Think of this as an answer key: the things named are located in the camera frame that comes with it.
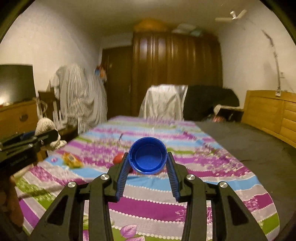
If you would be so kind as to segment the blue bottle cap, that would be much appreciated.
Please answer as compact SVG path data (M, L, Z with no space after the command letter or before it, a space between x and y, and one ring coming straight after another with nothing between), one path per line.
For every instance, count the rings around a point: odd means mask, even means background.
M165 144L159 139L144 137L132 144L128 158L133 170L144 175L152 175L163 170L168 152Z

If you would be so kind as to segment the wooden drawer dresser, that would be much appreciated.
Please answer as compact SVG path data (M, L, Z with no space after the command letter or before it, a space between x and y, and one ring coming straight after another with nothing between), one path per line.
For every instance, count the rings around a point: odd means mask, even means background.
M36 101L23 101L1 107L1 138L34 131L38 122Z

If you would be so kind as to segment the red apple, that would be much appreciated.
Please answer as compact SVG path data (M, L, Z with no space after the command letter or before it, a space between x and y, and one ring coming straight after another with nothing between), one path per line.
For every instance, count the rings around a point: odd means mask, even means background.
M114 158L113 158L113 164L117 165L119 169L124 169L124 168L129 168L128 172L132 173L133 169L130 165L129 158L128 158L128 153L118 153Z

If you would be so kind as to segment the yellow snack wrapper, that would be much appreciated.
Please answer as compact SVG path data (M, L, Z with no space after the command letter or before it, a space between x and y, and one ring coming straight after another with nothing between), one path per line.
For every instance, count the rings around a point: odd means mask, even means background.
M62 155L62 159L63 159L63 163L66 166L68 166L70 169L77 169L77 168L83 167L83 163L70 153L64 153Z

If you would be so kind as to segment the wooden chair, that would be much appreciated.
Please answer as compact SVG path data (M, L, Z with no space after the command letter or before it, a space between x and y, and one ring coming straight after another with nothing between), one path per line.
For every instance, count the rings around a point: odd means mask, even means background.
M60 101L55 97L53 90L49 91L38 91L39 100L42 102L42 113L43 117L53 119L54 110L59 113L60 110Z

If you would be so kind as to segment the colourful striped bed sheet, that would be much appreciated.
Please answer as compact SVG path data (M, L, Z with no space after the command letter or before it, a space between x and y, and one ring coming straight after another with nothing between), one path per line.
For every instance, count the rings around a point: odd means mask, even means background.
M84 184L106 173L124 153L133 172L123 196L109 204L115 240L180 240L186 205L171 193L165 156L204 182L226 182L268 240L280 231L275 204L253 172L192 121L117 116L79 135L30 168L16 183L23 228L31 233L70 181Z

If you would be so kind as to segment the black television screen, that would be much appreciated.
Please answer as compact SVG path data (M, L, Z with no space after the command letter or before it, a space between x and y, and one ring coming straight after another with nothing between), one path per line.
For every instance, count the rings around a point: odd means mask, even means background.
M1 105L9 105L36 98L32 65L1 65Z

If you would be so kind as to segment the striped grey cloth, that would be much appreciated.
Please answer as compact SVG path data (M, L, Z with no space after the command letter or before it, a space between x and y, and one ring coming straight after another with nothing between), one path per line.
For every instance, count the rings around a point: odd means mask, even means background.
M49 82L60 101L62 116L67 124L78 128L79 134L107 121L104 82L97 74L88 75L78 64L61 66Z

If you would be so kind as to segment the dark grey mattress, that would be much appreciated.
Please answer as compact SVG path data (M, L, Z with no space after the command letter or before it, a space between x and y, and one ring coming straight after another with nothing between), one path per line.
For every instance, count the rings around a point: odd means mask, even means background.
M295 213L295 148L243 123L196 124L257 176L276 205L283 230Z

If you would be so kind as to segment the dark wooden door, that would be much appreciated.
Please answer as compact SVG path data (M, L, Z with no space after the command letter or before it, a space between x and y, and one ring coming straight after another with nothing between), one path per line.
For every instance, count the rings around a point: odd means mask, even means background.
M132 46L104 49L102 66L107 75L107 118L131 115Z

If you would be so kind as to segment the white crumpled cloth cover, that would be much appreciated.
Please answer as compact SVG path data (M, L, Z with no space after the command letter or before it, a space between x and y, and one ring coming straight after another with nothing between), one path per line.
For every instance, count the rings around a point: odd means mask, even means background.
M140 106L140 118L183 121L187 85L161 84L148 88Z

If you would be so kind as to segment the wooden bed headboard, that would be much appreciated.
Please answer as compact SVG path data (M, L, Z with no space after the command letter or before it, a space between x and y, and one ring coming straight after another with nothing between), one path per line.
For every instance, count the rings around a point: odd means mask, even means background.
M295 93L278 97L273 90L248 90L243 111L242 123L295 147Z

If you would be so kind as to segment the black cloth pile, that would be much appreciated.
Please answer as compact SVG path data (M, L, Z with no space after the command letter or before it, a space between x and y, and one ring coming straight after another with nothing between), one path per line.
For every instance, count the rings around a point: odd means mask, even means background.
M188 86L183 109L185 121L202 121L214 113L217 105L240 106L239 99L232 89L218 86Z

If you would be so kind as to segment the dark wooden wardrobe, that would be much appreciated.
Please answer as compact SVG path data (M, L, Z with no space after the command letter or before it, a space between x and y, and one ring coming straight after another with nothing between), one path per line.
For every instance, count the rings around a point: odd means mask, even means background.
M134 33L132 46L133 116L139 114L146 91L152 85L223 85L221 47L215 35Z

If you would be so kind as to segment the white ceiling fan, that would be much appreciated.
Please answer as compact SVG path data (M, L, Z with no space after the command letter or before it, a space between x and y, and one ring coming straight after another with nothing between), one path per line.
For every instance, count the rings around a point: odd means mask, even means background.
M222 23L229 23L232 21L240 20L245 14L247 13L246 9L243 9L238 15L235 11L230 12L230 17L217 17L215 18L216 22L222 22Z

